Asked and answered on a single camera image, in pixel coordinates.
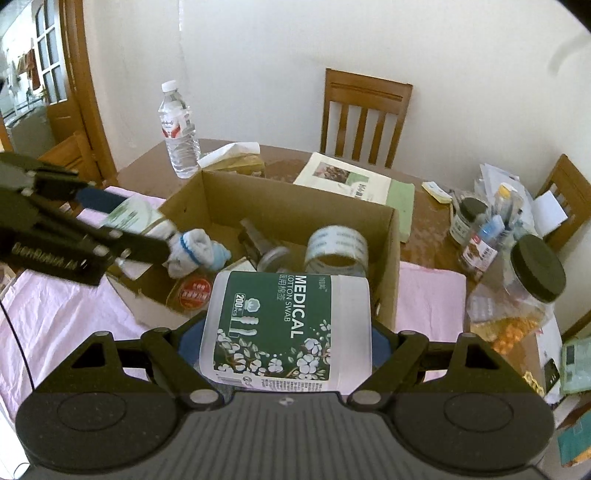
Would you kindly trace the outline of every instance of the black cable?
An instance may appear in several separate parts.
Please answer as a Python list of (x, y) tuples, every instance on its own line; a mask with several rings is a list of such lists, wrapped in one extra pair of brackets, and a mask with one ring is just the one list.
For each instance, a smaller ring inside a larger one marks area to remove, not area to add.
[(10, 329), (12, 330), (12, 334), (14, 335), (14, 339), (17, 341), (18, 349), (21, 351), (22, 359), (25, 362), (27, 374), (29, 375), (29, 382), (31, 382), (31, 388), (34, 391), (35, 390), (35, 382), (33, 382), (33, 376), (31, 375), (31, 369), (29, 368), (29, 363), (27, 362), (27, 357), (25, 356), (25, 350), (22, 349), (21, 341), (18, 339), (17, 332), (14, 329), (12, 322), (10, 321), (10, 317), (8, 316), (8, 312), (4, 308), (4, 304), (2, 303), (2, 300), (0, 300), (0, 307), (2, 307), (2, 311), (4, 312), (4, 316), (6, 317), (6, 320), (8, 321), (8, 325), (10, 325)]

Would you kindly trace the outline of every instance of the metal lid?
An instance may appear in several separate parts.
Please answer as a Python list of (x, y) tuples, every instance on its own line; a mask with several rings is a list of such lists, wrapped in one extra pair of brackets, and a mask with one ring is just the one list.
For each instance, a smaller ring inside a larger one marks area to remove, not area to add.
[(555, 301), (566, 286), (562, 263), (535, 235), (523, 236), (511, 250), (511, 263), (525, 289), (544, 303)]
[(472, 223), (476, 217), (486, 211), (486, 203), (481, 202), (474, 197), (467, 197), (462, 200), (460, 204), (460, 212), (462, 216)]

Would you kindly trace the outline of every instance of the booklet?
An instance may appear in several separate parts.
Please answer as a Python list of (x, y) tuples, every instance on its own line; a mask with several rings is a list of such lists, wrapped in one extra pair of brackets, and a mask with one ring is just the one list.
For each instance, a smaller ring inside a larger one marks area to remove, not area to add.
[(388, 205), (398, 210), (400, 241), (407, 242), (410, 237), (414, 207), (414, 185), (411, 183), (314, 153), (294, 184)]

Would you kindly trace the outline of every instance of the red circular sticker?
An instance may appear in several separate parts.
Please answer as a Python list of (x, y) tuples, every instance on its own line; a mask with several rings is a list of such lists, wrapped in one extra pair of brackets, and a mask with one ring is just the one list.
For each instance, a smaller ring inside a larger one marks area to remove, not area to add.
[(203, 307), (212, 294), (212, 285), (205, 278), (190, 278), (178, 291), (178, 302), (186, 310)]

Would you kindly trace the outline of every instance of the white bottle cap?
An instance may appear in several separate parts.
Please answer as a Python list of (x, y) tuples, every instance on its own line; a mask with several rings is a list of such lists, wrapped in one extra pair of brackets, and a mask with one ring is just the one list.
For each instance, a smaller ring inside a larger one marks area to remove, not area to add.
[(176, 80), (171, 80), (169, 82), (164, 82), (162, 84), (162, 91), (164, 93), (172, 92), (176, 89), (177, 89), (177, 81)]

